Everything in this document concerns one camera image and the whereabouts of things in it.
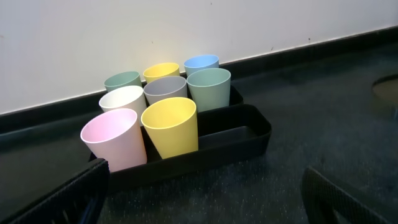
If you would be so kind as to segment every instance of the teal cup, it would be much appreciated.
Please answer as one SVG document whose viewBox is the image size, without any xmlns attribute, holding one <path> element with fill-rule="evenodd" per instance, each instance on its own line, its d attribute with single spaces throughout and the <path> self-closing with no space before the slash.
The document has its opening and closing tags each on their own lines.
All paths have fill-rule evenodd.
<svg viewBox="0 0 398 224">
<path fill-rule="evenodd" d="M 218 65 L 218 57 L 215 55 L 199 55 L 184 62 L 187 76 L 206 68 L 218 68 Z"/>
<path fill-rule="evenodd" d="M 141 79 L 138 72 L 123 72 L 109 77 L 104 82 L 104 86 L 108 92 L 124 86 L 137 85 L 142 87 Z"/>
<path fill-rule="evenodd" d="M 207 68 L 187 78 L 198 112 L 229 106 L 231 73 L 223 68 Z"/>
</svg>

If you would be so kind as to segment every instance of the green cup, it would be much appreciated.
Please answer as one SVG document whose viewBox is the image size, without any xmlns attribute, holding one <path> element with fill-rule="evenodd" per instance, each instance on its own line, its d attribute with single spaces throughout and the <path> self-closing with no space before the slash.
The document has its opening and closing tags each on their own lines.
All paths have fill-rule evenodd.
<svg viewBox="0 0 398 224">
<path fill-rule="evenodd" d="M 138 72 L 123 72 L 112 77 L 109 77 L 104 82 L 104 86 L 108 92 L 115 90 L 117 88 L 121 88 L 124 86 L 141 86 L 141 79 L 139 77 Z"/>
<path fill-rule="evenodd" d="M 207 68 L 187 78 L 198 112 L 229 106 L 231 73 L 223 68 Z"/>
</svg>

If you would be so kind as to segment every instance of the black countertop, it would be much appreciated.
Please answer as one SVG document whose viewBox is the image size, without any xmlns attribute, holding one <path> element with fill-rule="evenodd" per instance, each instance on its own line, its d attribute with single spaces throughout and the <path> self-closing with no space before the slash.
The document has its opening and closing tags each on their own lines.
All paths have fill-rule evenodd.
<svg viewBox="0 0 398 224">
<path fill-rule="evenodd" d="M 394 73 L 398 44 L 233 81 L 272 124 L 266 154 L 111 195 L 98 223 L 308 223 L 306 166 L 398 208 L 398 122 L 371 92 L 374 80 Z M 11 170 L 20 180 L 0 184 L 1 202 L 85 163 L 79 132 L 2 151 L 0 177 Z"/>
</svg>

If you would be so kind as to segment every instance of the gray cup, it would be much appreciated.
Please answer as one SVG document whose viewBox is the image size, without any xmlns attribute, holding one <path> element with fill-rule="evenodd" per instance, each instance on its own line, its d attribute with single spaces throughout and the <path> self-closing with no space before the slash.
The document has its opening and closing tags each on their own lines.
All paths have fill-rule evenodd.
<svg viewBox="0 0 398 224">
<path fill-rule="evenodd" d="M 223 68 L 207 68 L 187 78 L 198 112 L 229 106 L 231 73 Z"/>
<path fill-rule="evenodd" d="M 163 77 L 148 83 L 144 94 L 150 105 L 171 97 L 187 97 L 187 81 L 184 77 Z"/>
<path fill-rule="evenodd" d="M 108 92 L 115 90 L 117 88 L 121 88 L 124 86 L 141 86 L 141 79 L 139 77 L 138 72 L 123 72 L 112 77 L 109 77 L 104 82 L 104 86 Z"/>
</svg>

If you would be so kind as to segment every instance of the cup rim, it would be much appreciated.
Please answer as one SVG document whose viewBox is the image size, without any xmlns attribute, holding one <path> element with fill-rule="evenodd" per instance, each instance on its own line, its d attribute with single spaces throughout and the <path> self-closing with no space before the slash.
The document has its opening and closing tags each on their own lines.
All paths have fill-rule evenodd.
<svg viewBox="0 0 398 224">
<path fill-rule="evenodd" d="M 120 111 L 122 111 L 122 110 L 128 110 L 128 111 L 130 111 L 130 112 L 133 112 L 134 115 L 136 115 L 136 116 L 135 116 L 135 120 L 132 122 L 132 124 L 131 124 L 126 130 L 124 130 L 123 132 L 121 132 L 120 134 L 118 134 L 117 136 L 115 136 L 115 137 L 113 137 L 113 138 L 109 138 L 109 139 L 106 139 L 106 140 L 103 140 L 103 141 L 87 141 L 86 139 L 83 138 L 83 132 L 85 131 L 85 129 L 88 127 L 89 124 L 95 122 L 97 119 L 99 119 L 99 118 L 102 117 L 102 116 L 109 116 L 111 113 L 118 113 L 118 112 L 120 112 Z M 135 112 L 135 111 L 132 110 L 132 109 L 128 109 L 128 108 L 118 108 L 118 109 L 115 109 L 115 110 L 107 111 L 107 112 L 101 113 L 100 115 L 98 115 L 98 116 L 96 116 L 95 118 L 91 119 L 89 122 L 87 122 L 86 125 L 84 125 L 84 127 L 83 127 L 83 128 L 81 129 L 81 131 L 80 131 L 80 139 L 81 139 L 83 142 L 89 143 L 89 144 L 104 143 L 104 142 L 110 141 L 110 140 L 112 140 L 112 139 L 116 139 L 116 138 L 119 137 L 120 135 L 124 134 L 126 131 L 130 130 L 130 128 L 133 127 L 133 126 L 137 123 L 137 120 L 138 120 L 138 114 L 137 114 L 137 112 Z"/>
<path fill-rule="evenodd" d="M 200 57 L 206 57 L 206 56 L 215 57 L 216 60 L 215 60 L 214 62 L 209 63 L 209 64 L 202 65 L 202 66 L 197 66 L 197 67 L 185 65 L 189 60 L 195 60 L 195 59 L 198 59 L 198 58 L 200 58 Z M 217 55 L 212 55 L 212 54 L 208 54 L 208 55 L 197 55 L 197 56 L 194 56 L 194 57 L 192 57 L 192 58 L 186 60 L 186 61 L 184 62 L 184 67 L 187 67 L 187 68 L 202 68 L 202 67 L 205 67 L 205 66 L 213 65 L 214 63 L 216 63 L 216 62 L 218 62 L 218 61 L 220 61 L 220 59 L 218 58 Z"/>
<path fill-rule="evenodd" d="M 131 80 L 127 81 L 127 82 L 124 82 L 124 83 L 122 83 L 122 84 L 118 84 L 118 85 L 107 85 L 107 84 L 106 84 L 106 82 L 107 82 L 108 80 L 110 80 L 111 78 L 114 78 L 114 77 L 123 75 L 123 74 L 125 74 L 125 73 L 134 73 L 134 74 L 136 74 L 136 76 L 135 76 L 133 79 L 131 79 Z M 122 73 L 119 73 L 119 74 L 116 74 L 116 75 L 113 75 L 113 76 L 107 78 L 107 79 L 105 80 L 105 82 L 104 82 L 104 86 L 105 86 L 105 87 L 117 87 L 117 86 L 125 85 L 126 83 L 129 83 L 129 82 L 135 80 L 136 78 L 139 78 L 139 73 L 136 72 L 136 71 L 122 72 Z"/>
<path fill-rule="evenodd" d="M 222 82 L 219 82 L 219 83 L 216 83 L 216 84 L 212 84 L 212 85 L 206 85 L 206 86 L 193 85 L 193 84 L 191 84 L 191 83 L 189 82 L 190 77 L 193 77 L 194 75 L 197 75 L 197 74 L 200 73 L 200 72 L 205 72 L 205 71 L 207 71 L 207 70 L 219 70 L 219 69 L 224 70 L 224 71 L 227 71 L 227 72 L 228 72 L 228 75 L 229 75 L 228 78 L 225 79 L 225 80 L 222 81 Z M 227 69 L 223 69 L 223 68 L 206 68 L 206 69 L 202 69 L 202 70 L 196 71 L 196 72 L 192 73 L 190 76 L 188 76 L 188 78 L 187 78 L 187 83 L 188 83 L 188 85 L 190 85 L 190 86 L 205 88 L 205 87 L 212 87 L 212 86 L 217 86 L 217 85 L 223 84 L 224 82 L 227 82 L 227 81 L 230 80 L 230 79 L 231 79 L 231 72 L 228 71 Z"/>
<path fill-rule="evenodd" d="M 154 105 L 156 105 L 157 103 L 164 102 L 164 101 L 167 101 L 167 100 L 174 100 L 174 99 L 176 99 L 176 98 L 178 98 L 178 99 L 183 99 L 183 100 L 187 100 L 187 101 L 189 101 L 190 103 L 193 103 L 193 105 L 194 105 L 193 113 L 192 113 L 190 116 L 188 116 L 188 118 L 187 118 L 186 120 L 184 120 L 184 121 L 182 121 L 182 122 L 180 122 L 180 123 L 178 123 L 178 124 L 171 125 L 171 126 L 167 126 L 167 127 L 164 127 L 164 128 L 155 128 L 155 127 L 151 127 L 151 126 L 149 126 L 149 125 L 146 125 L 146 123 L 142 120 L 142 118 L 144 117 L 144 114 L 148 111 L 148 109 L 149 109 L 151 106 L 154 106 Z M 189 98 L 186 98 L 186 97 L 171 97 L 171 98 L 167 98 L 167 99 L 164 99 L 164 100 L 159 100 L 158 102 L 154 103 L 153 105 L 148 106 L 148 108 L 146 108 L 145 111 L 144 111 L 144 112 L 142 113 L 142 115 L 141 115 L 141 123 L 142 123 L 142 125 L 143 125 L 144 127 L 151 128 L 151 129 L 154 129 L 154 130 L 169 129 L 169 128 L 174 128 L 174 127 L 176 127 L 176 126 L 178 126 L 178 125 L 181 125 L 181 124 L 187 122 L 189 119 L 192 118 L 193 115 L 196 114 L 196 112 L 197 112 L 197 105 L 196 105 L 196 103 L 195 103 L 193 100 L 191 100 L 191 99 L 189 99 Z"/>
<path fill-rule="evenodd" d="M 165 79 L 165 78 L 169 78 L 169 79 L 170 79 L 170 78 L 182 78 L 182 79 L 184 79 L 184 84 L 183 84 L 180 88 L 178 88 L 178 89 L 176 89 L 176 90 L 174 90 L 174 91 L 171 91 L 171 92 L 169 92 L 169 93 L 164 93 L 164 94 L 149 94 L 149 93 L 147 93 L 147 92 L 145 91 L 145 88 L 146 88 L 147 86 L 151 85 L 152 83 L 158 82 L 159 80 L 163 80 L 163 79 Z M 175 93 L 176 91 L 179 91 L 179 90 L 181 90 L 182 88 L 184 88 L 184 86 L 186 86 L 186 85 L 187 85 L 187 80 L 186 80 L 184 77 L 181 77 L 181 76 L 162 77 L 162 78 L 158 78 L 158 79 L 156 79 L 155 81 L 150 82 L 150 83 L 148 83 L 146 86 L 144 86 L 144 93 L 145 93 L 145 95 L 148 95 L 148 96 L 164 96 L 164 95 L 169 95 L 169 94 Z"/>
<path fill-rule="evenodd" d="M 146 75 L 146 72 L 148 71 L 148 70 L 150 70 L 150 69 L 152 69 L 152 68 L 154 68 L 154 67 L 158 67 L 158 66 L 162 66 L 162 65 L 166 65 L 166 64 L 173 64 L 173 65 L 176 65 L 177 66 L 177 68 L 175 69 L 175 70 L 173 70 L 172 72 L 170 72 L 170 73 L 167 73 L 167 74 L 160 74 L 160 75 L 156 75 L 156 76 L 148 76 L 148 75 Z M 164 63 L 158 63 L 158 64 L 156 64 L 156 65 L 153 65 L 153 66 L 151 66 L 151 67 L 149 67 L 149 68 L 147 68 L 147 69 L 145 69 L 144 70 L 144 73 L 143 73 L 143 76 L 144 77 L 147 77 L 147 78 L 157 78 L 157 77 L 162 77 L 162 76 L 165 76 L 165 75 L 168 75 L 168 74 L 171 74 L 171 73 L 173 73 L 173 72 L 175 72 L 175 71 L 177 71 L 178 69 L 180 69 L 180 66 L 177 64 L 177 63 L 174 63 L 174 62 L 164 62 Z"/>
<path fill-rule="evenodd" d="M 118 106 L 103 106 L 103 105 L 101 104 L 101 102 L 102 102 L 105 98 L 110 97 L 110 96 L 115 95 L 115 94 L 118 94 L 120 91 L 127 90 L 128 88 L 138 88 L 138 89 L 140 89 L 141 93 L 140 93 L 139 95 L 137 94 L 137 97 L 132 98 L 132 100 L 128 101 L 127 103 L 125 103 L 125 104 L 123 104 L 123 105 L 118 105 Z M 113 90 L 113 91 L 111 91 L 111 92 L 108 92 L 108 93 L 106 93 L 105 95 L 103 95 L 103 96 L 101 97 L 101 99 L 99 99 L 98 104 L 99 104 L 100 107 L 106 108 L 106 109 L 119 108 L 119 107 L 121 107 L 121 106 L 126 106 L 126 105 L 128 105 L 129 103 L 132 103 L 132 102 L 136 101 L 138 98 L 140 98 L 140 96 L 141 96 L 142 94 L 144 94 L 144 89 L 143 89 L 141 86 L 134 86 L 134 85 L 133 85 L 133 86 L 124 86 L 124 87 L 117 88 L 117 89 L 115 89 L 115 90 Z"/>
</svg>

